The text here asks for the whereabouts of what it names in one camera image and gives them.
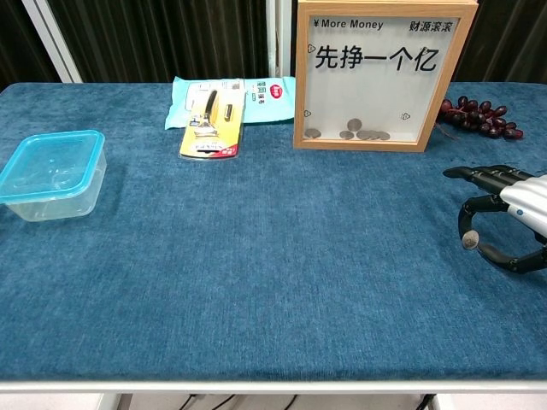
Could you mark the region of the right black-silver robot hand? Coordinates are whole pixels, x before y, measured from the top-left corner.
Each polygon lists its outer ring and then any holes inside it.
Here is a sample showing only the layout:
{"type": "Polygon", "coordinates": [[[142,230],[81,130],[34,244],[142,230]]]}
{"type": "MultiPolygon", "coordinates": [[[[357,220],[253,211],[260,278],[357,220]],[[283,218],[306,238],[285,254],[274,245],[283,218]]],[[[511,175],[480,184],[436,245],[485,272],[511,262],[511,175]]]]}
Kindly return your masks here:
{"type": "Polygon", "coordinates": [[[476,249],[492,265],[505,271],[525,274],[546,268],[546,177],[533,176],[507,165],[452,167],[443,171],[450,179],[464,179],[484,190],[485,196],[471,197],[458,214],[458,232],[464,249],[476,249]],[[521,257],[506,255],[484,243],[473,228],[477,213],[507,213],[534,233],[542,245],[521,257]]]}

